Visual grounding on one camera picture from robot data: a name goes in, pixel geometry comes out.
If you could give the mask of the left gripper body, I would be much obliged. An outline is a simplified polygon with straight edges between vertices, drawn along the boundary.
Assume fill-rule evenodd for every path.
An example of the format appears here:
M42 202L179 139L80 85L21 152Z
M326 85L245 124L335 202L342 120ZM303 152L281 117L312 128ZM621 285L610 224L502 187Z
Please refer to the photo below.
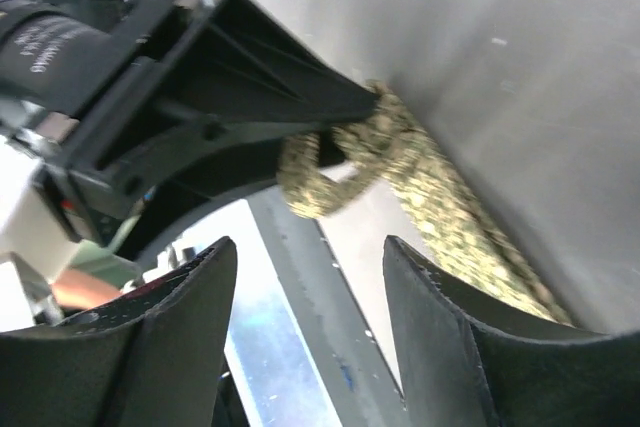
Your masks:
M1 0L1 91L13 146L44 160L40 195L64 231L160 247L201 197L177 176L203 158L210 117L178 98L201 0L134 0L110 32L34 0Z

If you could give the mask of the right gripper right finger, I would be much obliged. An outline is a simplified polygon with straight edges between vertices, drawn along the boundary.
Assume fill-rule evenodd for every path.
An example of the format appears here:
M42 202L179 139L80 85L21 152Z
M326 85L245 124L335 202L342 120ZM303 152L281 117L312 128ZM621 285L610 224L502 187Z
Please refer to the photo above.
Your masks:
M639 335L600 334L516 309L384 243L383 275L415 426L635 426Z

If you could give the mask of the olive green patterned tie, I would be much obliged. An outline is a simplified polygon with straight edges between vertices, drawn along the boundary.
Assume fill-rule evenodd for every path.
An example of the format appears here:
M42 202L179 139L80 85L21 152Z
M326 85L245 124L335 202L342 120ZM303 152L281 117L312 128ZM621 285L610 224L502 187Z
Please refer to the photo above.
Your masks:
M351 175L333 180L321 172L319 135L285 140L277 182L290 210L302 218L324 218L385 180L437 266L512 307L573 325L570 314L403 101L382 81L370 80L367 88L376 100L373 114L330 131L355 168Z

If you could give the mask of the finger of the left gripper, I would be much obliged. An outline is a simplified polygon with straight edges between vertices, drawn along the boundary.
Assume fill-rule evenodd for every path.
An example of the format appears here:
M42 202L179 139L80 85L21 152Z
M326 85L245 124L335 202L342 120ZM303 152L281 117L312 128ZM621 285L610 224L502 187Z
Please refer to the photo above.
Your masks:
M171 129L117 158L117 191L129 200L154 193L117 245L117 255L144 262L196 220L275 184L290 136L326 126L216 126L213 138Z
M327 66L252 0L176 8L135 54L100 170L184 170L223 151L369 117L371 92Z

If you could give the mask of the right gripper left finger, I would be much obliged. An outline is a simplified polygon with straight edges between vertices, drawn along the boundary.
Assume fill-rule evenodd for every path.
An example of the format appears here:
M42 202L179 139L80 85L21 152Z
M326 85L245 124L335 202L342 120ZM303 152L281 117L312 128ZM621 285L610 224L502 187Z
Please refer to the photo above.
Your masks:
M212 425L236 276L222 237L99 308L2 333L2 425Z

